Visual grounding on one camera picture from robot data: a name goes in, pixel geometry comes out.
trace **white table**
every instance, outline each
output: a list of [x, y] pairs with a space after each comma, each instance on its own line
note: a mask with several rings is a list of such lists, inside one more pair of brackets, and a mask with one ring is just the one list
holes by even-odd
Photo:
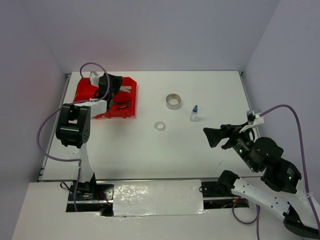
[[[257, 178], [248, 182], [268, 190]], [[231, 209], [212, 209], [185, 216], [101, 217], [96, 212], [66, 212], [68, 191], [59, 182], [30, 183], [13, 240], [256, 240], [256, 225], [243, 225]], [[243, 221], [255, 218], [254, 208], [237, 208]], [[301, 240], [273, 215], [261, 210], [261, 240]]]
[[[136, 117], [91, 120], [87, 147], [98, 180], [217, 178], [223, 170], [242, 177], [261, 175], [252, 173], [234, 150], [222, 150], [222, 144], [210, 148], [203, 132], [204, 127], [247, 121], [249, 105], [237, 71], [110, 73], [137, 82]], [[72, 73], [64, 103], [73, 101], [80, 79], [79, 72]], [[166, 108], [171, 93], [181, 97], [177, 110]], [[198, 122], [189, 120], [194, 105], [199, 106]], [[155, 130], [158, 121], [165, 123], [164, 131]], [[55, 136], [49, 154], [68, 159]], [[48, 159], [42, 180], [71, 180], [76, 173], [76, 165]]]

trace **clear plastic wrap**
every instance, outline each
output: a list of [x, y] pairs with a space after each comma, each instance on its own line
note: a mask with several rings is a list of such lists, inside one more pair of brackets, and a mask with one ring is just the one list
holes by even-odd
[[205, 213], [200, 180], [118, 181], [115, 216], [195, 215]]

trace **clear plastic bottle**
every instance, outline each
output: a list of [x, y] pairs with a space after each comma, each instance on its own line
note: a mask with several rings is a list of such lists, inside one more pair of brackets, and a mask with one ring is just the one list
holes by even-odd
[[198, 105], [195, 105], [194, 108], [191, 111], [190, 115], [190, 121], [195, 122], [197, 119], [197, 113], [198, 113]]

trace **red plastic container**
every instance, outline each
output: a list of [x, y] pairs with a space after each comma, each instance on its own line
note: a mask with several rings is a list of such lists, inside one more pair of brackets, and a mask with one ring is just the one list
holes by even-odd
[[[92, 86], [88, 77], [82, 78], [75, 91], [73, 101], [89, 100], [94, 97], [95, 91], [98, 89], [96, 86]], [[102, 116], [110, 118], [129, 118], [136, 116], [136, 94], [137, 94], [137, 83], [131, 77], [124, 76], [121, 86], [131, 86], [130, 92], [119, 91], [113, 96], [113, 105], [111, 109], [104, 113], [95, 116], [95, 119], [102, 118]]]

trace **small tape roll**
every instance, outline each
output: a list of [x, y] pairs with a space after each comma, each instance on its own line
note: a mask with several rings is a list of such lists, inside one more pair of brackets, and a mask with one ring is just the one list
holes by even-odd
[[181, 98], [178, 94], [171, 93], [165, 98], [165, 105], [170, 110], [176, 110], [179, 108]]
[[157, 121], [154, 125], [154, 128], [158, 131], [163, 131], [166, 128], [166, 125], [162, 121]]

